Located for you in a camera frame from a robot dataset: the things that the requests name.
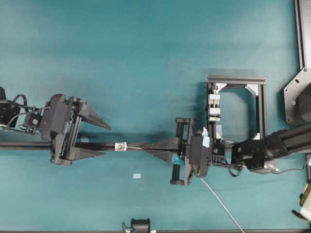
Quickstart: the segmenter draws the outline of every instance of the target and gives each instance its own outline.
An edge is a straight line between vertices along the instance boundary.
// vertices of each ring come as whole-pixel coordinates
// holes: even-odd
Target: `white label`
[[[133,179],[140,179],[141,178],[141,174],[140,173],[134,173],[133,174]]]

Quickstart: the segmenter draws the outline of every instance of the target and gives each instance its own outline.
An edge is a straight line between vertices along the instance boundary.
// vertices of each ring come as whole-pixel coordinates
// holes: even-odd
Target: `white cable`
[[[233,217],[233,215],[230,213],[230,211],[228,210],[228,208],[225,206],[225,204],[222,202],[222,200],[220,200],[219,196],[214,192],[214,190],[205,182],[205,180],[203,180],[203,178],[201,178],[202,182],[204,183],[204,185],[209,188],[209,190],[212,192],[212,194],[217,198],[217,200],[219,201],[219,203],[223,206],[223,208],[227,211],[227,213],[230,215],[230,217],[232,218],[232,220],[234,221],[234,223],[238,226],[238,228],[241,230],[242,233],[245,233],[242,229],[242,227],[239,225],[239,223],[235,220],[235,218]]]
[[[141,147],[127,147],[127,148],[130,148],[130,149],[142,149]]]

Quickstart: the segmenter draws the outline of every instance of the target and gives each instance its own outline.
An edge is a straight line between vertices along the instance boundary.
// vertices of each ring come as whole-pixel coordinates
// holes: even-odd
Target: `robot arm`
[[[4,89],[0,87],[0,125],[3,130],[14,130],[31,135],[38,134],[51,145],[51,163],[70,166],[72,161],[103,155],[101,151],[75,147],[81,122],[87,122],[111,130],[110,126],[80,98],[57,94],[51,97],[43,108],[27,106],[7,100]],[[15,129],[17,118],[25,115],[20,129]]]

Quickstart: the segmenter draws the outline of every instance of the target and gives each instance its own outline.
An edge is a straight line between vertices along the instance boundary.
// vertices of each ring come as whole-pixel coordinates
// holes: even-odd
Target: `screw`
[[[33,124],[36,125],[39,121],[37,119],[33,119]]]

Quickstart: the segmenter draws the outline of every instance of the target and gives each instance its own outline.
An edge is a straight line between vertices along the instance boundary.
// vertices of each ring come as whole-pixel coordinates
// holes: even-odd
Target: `black wire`
[[[19,117],[19,116],[22,116],[22,115],[26,115],[26,114],[37,113],[37,112],[40,112],[42,109],[48,109],[48,108],[50,108],[50,107],[38,108],[37,110],[32,111],[32,112],[25,112],[25,113],[17,114],[17,115],[15,115],[14,117],[11,118],[11,120],[9,121],[9,123],[4,127],[4,130],[13,130],[13,131],[19,131],[19,132],[20,132],[20,130],[16,130],[16,129],[10,127],[10,124],[13,122],[13,120],[14,120],[15,118],[17,118],[17,117]]]
[[[22,97],[23,98],[23,101],[24,101],[24,106],[25,106],[25,111],[28,112],[28,107],[26,107],[28,104],[27,104],[27,98],[25,95],[23,94],[19,94],[17,96],[15,96],[15,98],[13,99],[13,102],[16,103],[16,100],[18,100],[19,97]]]

